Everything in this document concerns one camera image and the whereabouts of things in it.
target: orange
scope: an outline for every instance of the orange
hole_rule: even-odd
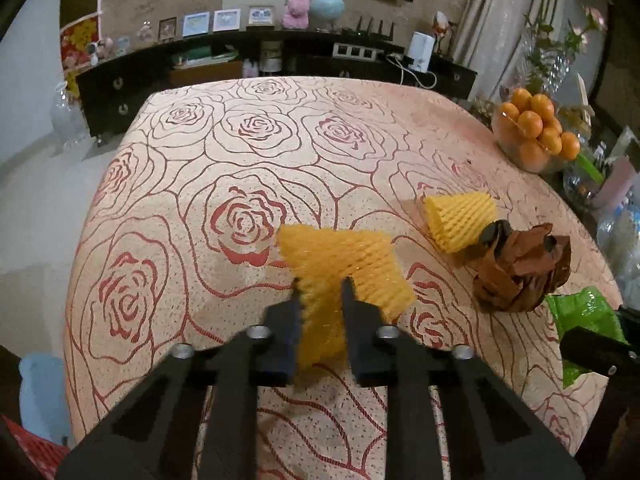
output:
[[[560,135],[556,133],[554,128],[544,128],[538,136],[538,142],[554,155],[557,155],[562,150]]]
[[[515,104],[502,103],[500,105],[500,111],[515,123],[518,122],[518,117],[520,116],[520,110],[518,110],[518,107]]]
[[[562,133],[562,124],[560,124],[557,117],[551,118],[547,121],[542,119],[542,122],[545,123],[545,128],[553,128],[558,136]]]
[[[543,121],[550,121],[556,113],[556,109],[554,104],[551,102],[551,99],[544,94],[535,94],[531,98],[531,110],[542,117]]]
[[[580,141],[578,137],[571,132],[564,132],[560,136],[560,140],[562,141],[560,156],[566,160],[575,160],[575,157],[580,153]]]
[[[511,96],[511,102],[520,110],[520,113],[526,112],[531,108],[531,94],[526,88],[516,88]]]
[[[535,140],[524,140],[518,149],[523,170],[540,173],[549,161],[549,153]]]
[[[522,128],[524,135],[529,137],[529,139],[535,139],[539,136],[539,134],[542,133],[542,128],[544,127],[540,116],[531,111],[526,111],[520,114],[520,117],[518,118],[518,126]]]
[[[505,115],[497,117],[494,127],[494,132],[498,136],[500,143],[506,146],[517,147],[524,138],[522,131],[518,127],[518,123],[513,122]]]

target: electrical outlet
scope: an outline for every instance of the electrical outlet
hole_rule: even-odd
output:
[[[357,59],[359,61],[376,61],[383,50],[349,43],[334,43],[334,57],[343,59]]]

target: framed photo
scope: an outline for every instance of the framed photo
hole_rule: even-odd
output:
[[[274,7],[249,7],[249,25],[274,25]]]
[[[197,14],[187,14],[182,25],[182,37],[206,34],[209,31],[209,18],[211,13],[198,12]]]
[[[240,28],[240,9],[223,9],[213,13],[213,31],[238,30]]]
[[[163,43],[175,38],[175,31],[178,28],[178,18],[168,18],[160,20],[158,25],[158,41]]]

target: figurine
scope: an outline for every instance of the figurine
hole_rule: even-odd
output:
[[[116,57],[124,56],[131,47],[131,40],[128,36],[121,36],[116,40],[118,48],[116,49]]]
[[[141,46],[149,46],[155,40],[155,35],[153,29],[151,28],[151,22],[145,21],[142,24],[142,27],[136,33],[139,41],[139,45]]]
[[[98,48],[95,53],[98,55],[98,59],[108,59],[111,57],[113,53],[113,40],[111,38],[102,38],[98,41],[97,45]]]
[[[311,0],[288,0],[287,10],[282,17],[284,28],[305,29],[309,26],[309,2]]]
[[[444,15],[444,12],[436,12],[433,17],[433,31],[440,39],[444,38],[449,31],[449,20]]]

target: glass vase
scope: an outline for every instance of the glass vase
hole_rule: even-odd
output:
[[[56,85],[49,112],[53,131],[62,149],[74,146],[86,136],[86,125],[79,104],[68,92],[66,85],[66,81]]]
[[[553,97],[575,60],[575,56],[553,46],[546,38],[540,38],[532,27],[523,31],[518,52],[520,59],[507,85],[508,93],[524,87],[531,94]]]

